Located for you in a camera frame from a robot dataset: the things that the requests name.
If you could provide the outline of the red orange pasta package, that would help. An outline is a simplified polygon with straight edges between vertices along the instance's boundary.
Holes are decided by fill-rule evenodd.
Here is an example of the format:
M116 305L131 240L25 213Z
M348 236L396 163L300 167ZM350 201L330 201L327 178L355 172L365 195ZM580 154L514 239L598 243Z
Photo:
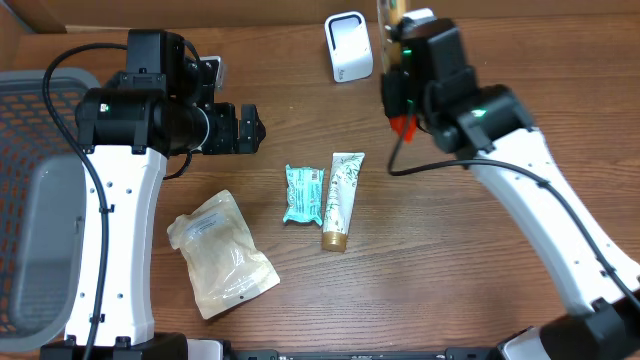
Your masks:
M391 69L401 70L403 49L398 40L398 28L402 16L407 12L408 2L405 0L378 0L377 14L381 40L382 74ZM411 143L416 133L416 117L414 115L389 119L392 130L400 137L402 143Z

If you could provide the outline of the white cosmetic tube gold cap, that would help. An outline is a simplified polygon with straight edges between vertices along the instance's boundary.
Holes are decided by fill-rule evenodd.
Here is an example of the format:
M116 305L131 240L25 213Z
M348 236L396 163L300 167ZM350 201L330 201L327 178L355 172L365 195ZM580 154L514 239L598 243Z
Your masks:
M344 253L365 154L334 153L322 228L322 249Z

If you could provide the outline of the teal snack packet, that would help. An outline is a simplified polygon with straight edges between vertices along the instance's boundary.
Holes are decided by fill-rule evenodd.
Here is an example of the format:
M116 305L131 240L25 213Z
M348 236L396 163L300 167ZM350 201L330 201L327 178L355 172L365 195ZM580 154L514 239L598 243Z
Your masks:
M323 224L322 190L324 169L285 167L287 209L283 222Z

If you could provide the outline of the beige mushroom pouch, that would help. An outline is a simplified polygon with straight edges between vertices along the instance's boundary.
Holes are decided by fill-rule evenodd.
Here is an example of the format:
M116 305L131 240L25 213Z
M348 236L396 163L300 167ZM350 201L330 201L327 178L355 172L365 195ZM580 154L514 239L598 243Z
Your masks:
M196 305L204 319L249 301L280 283L253 241L232 194L223 190L167 228L173 249L187 263Z

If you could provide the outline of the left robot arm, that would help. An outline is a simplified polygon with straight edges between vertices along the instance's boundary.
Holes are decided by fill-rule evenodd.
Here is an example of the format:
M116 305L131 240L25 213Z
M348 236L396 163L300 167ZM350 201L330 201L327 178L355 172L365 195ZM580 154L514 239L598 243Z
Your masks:
M151 310L154 218L168 160L253 154L266 135L254 105L214 99L221 61L165 30L132 30L125 69L88 90L63 135L85 172L86 210L74 304L44 359L210 359L222 340L158 333Z

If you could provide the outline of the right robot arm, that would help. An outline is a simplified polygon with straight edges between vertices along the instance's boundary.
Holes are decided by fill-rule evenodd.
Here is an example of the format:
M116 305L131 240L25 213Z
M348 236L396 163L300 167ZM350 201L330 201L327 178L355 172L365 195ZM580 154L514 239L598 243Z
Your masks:
M381 23L382 101L400 135L429 133L446 165L502 204L549 273L565 314L496 348L500 359L623 359L639 349L639 265L606 234L506 86L481 87L455 23L429 11Z

